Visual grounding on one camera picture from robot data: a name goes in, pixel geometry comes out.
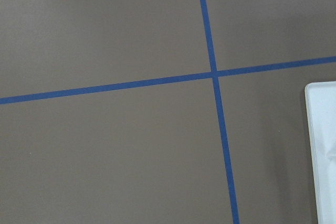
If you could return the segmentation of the white rectangular tray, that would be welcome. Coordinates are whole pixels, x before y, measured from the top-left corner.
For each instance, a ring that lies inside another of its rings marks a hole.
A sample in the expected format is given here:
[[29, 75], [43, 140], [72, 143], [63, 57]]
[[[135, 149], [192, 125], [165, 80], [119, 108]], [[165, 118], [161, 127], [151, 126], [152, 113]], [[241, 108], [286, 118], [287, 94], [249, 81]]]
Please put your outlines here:
[[306, 85], [318, 223], [335, 223], [335, 82]]

